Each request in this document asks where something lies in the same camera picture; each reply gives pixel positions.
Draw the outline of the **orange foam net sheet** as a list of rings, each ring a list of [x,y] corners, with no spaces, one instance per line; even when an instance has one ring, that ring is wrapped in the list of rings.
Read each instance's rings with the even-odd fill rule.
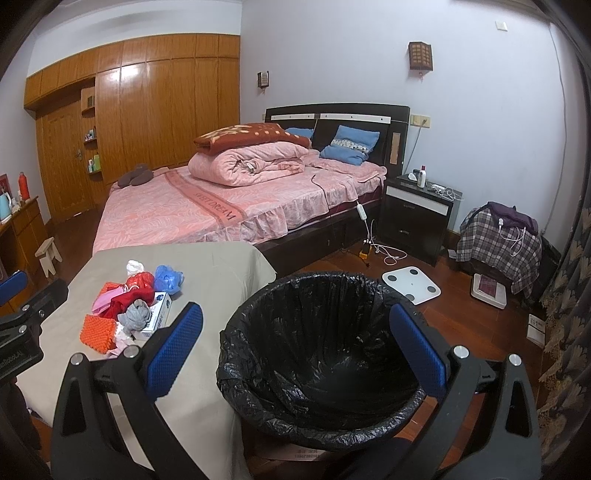
[[[98,353],[106,354],[116,346],[115,332],[116,321],[114,319],[86,315],[79,339],[87,347]]]

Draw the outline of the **pink sock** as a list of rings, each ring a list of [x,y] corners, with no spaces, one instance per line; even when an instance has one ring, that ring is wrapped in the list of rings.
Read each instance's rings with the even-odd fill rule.
[[[115,358],[119,356],[125,348],[134,345],[135,341],[132,337],[127,336],[115,336],[112,342],[112,347],[107,351],[106,356],[108,358]]]

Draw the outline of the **red cloth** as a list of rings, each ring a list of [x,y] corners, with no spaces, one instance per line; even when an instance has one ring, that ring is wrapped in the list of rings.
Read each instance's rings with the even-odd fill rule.
[[[154,290],[150,287],[133,288],[110,300],[107,309],[98,314],[102,318],[116,319],[119,314],[126,312],[127,308],[135,301],[142,300],[148,306],[151,305],[154,299]]]

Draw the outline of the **grey sock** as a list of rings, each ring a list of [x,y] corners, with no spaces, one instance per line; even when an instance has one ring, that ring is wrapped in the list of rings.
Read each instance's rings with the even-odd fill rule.
[[[122,325],[127,335],[143,330],[150,319],[150,307],[141,299],[134,300],[125,312],[117,315],[117,321]]]

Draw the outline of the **white paper ball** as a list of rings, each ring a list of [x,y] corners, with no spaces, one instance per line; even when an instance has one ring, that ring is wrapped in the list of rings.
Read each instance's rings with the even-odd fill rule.
[[[132,277],[145,271],[144,265],[136,260],[128,260],[126,263],[126,275]]]

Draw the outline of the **red plastic bag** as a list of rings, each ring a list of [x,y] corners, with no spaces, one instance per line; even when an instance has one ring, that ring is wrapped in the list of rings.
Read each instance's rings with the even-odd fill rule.
[[[152,273],[143,271],[129,276],[125,282],[128,291],[134,289],[154,289],[154,276]]]

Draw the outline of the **white blue tissue box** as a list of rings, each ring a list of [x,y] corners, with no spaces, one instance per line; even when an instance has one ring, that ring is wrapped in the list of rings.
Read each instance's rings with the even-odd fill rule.
[[[151,319],[143,330],[134,334],[134,337],[139,340],[147,340],[156,330],[165,327],[171,304],[172,299],[167,293],[156,292],[153,304],[150,306]]]

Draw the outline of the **blue plastic bag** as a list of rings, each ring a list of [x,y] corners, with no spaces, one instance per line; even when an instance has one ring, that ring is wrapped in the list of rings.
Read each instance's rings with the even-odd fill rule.
[[[175,296],[181,292],[184,274],[168,265],[158,265],[154,272],[153,288],[157,292],[165,292]]]

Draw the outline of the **white plastic bag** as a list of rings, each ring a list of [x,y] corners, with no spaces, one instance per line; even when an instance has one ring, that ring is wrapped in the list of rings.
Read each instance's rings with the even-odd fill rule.
[[[113,298],[109,298],[106,296],[100,297],[99,294],[96,297],[96,299],[94,300],[92,307],[91,307],[91,313],[93,315],[100,315],[102,314],[104,311],[106,311],[111,304],[111,301]]]

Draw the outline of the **black lined trash bin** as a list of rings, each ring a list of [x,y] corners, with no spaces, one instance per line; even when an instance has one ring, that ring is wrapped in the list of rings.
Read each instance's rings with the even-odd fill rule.
[[[426,398],[390,328],[414,305],[362,274],[276,280],[238,307],[219,334],[216,384],[247,424],[329,451],[382,443]]]

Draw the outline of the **small white wooden stool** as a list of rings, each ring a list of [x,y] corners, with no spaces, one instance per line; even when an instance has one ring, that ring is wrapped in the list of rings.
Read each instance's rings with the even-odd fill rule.
[[[53,261],[63,261],[53,237],[49,237],[42,242],[35,252],[35,257],[39,260],[40,266],[46,278],[56,275],[56,269]]]

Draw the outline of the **light blue kettle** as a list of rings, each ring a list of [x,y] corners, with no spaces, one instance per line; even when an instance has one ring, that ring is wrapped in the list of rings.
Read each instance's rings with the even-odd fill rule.
[[[12,199],[8,192],[0,195],[0,221],[3,222],[12,215]]]

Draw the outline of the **red framed picture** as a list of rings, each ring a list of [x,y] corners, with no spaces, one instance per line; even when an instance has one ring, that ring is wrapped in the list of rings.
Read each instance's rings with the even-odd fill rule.
[[[8,176],[6,174],[0,175],[0,192],[7,193],[9,196],[12,196]]]

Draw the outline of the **wooden wardrobe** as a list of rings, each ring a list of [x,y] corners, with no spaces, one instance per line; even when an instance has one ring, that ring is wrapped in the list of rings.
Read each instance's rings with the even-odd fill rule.
[[[176,167],[194,138],[239,121],[240,38],[140,37],[82,51],[30,75],[24,107],[50,219],[101,205],[139,164]]]

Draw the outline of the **blue pillow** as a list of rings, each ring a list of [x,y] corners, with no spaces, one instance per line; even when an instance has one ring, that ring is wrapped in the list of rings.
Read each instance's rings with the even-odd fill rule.
[[[331,143],[320,152],[320,157],[361,166],[369,160],[379,139],[379,132],[340,125]]]
[[[298,137],[311,139],[314,136],[315,130],[310,128],[290,127],[286,129],[290,135],[297,135]]]

